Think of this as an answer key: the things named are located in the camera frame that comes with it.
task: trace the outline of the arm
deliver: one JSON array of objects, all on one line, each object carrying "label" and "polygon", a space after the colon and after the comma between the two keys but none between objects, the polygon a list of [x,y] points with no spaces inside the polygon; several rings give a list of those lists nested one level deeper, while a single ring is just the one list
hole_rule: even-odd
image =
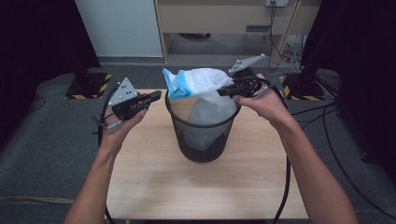
[{"label": "arm", "polygon": [[268,119],[278,131],[310,220],[313,223],[358,223],[347,194],[276,93],[269,90],[255,98],[235,96],[234,99]]},{"label": "arm", "polygon": [[[91,170],[77,198],[73,202],[64,223],[103,223],[108,186],[114,161],[120,152],[122,142],[128,132],[139,123],[147,110],[142,110],[132,119],[124,121],[113,130],[103,130],[102,142],[93,161]],[[107,122],[114,122],[115,116]]]}]

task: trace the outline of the trash can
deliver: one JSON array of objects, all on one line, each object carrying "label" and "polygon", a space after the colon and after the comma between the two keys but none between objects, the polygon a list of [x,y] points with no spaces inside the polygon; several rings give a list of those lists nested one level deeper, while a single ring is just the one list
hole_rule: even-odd
[{"label": "trash can", "polygon": [[[241,105],[230,100],[231,102],[223,106],[195,96],[170,99],[168,91],[166,92],[166,108],[172,117],[178,146],[187,159],[210,162],[217,159],[224,151],[233,119],[241,109]],[[218,120],[213,122],[208,121],[208,118]]]}]

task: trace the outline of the wall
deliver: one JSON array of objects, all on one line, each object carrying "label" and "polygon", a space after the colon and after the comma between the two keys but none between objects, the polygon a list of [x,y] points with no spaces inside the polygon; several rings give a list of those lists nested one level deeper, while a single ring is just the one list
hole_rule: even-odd
[{"label": "wall", "polygon": [[154,1],[76,0],[98,57],[162,57]]}]

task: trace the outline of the person's left hand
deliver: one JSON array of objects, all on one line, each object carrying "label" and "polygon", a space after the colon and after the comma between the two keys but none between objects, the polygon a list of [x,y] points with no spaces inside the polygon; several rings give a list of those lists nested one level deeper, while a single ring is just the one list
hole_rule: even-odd
[{"label": "person's left hand", "polygon": [[[147,109],[140,111],[133,118],[125,120],[122,124],[113,129],[108,130],[104,127],[101,147],[108,148],[117,155],[128,132],[131,131],[131,129],[138,124],[143,117],[145,117],[146,112]],[[105,113],[105,117],[108,116],[105,120],[106,125],[110,125],[118,121],[116,115],[111,115],[112,113],[113,111],[111,110],[111,107],[108,107]]]}]

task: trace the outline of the hand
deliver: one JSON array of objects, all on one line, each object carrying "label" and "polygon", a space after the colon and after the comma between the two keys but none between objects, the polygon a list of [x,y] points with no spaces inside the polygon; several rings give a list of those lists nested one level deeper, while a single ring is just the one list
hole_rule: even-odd
[{"label": "hand", "polygon": [[[111,130],[104,128],[101,147],[105,147],[117,155],[122,147],[122,142],[125,140],[128,132],[131,131],[131,129],[136,124],[138,124],[143,119],[143,117],[145,117],[146,112],[147,109],[140,111],[133,118],[125,120],[122,124]],[[105,120],[106,125],[115,123],[118,120],[116,115],[111,115],[112,113],[113,111],[111,110],[111,107],[108,107],[105,113],[105,117],[109,115],[110,116],[107,117]]]},{"label": "hand", "polygon": [[245,98],[240,95],[235,95],[233,99],[240,105],[245,105],[255,110],[260,117],[268,119],[270,122],[281,120],[290,116],[289,111],[283,105],[279,96],[270,89],[253,98]]}]

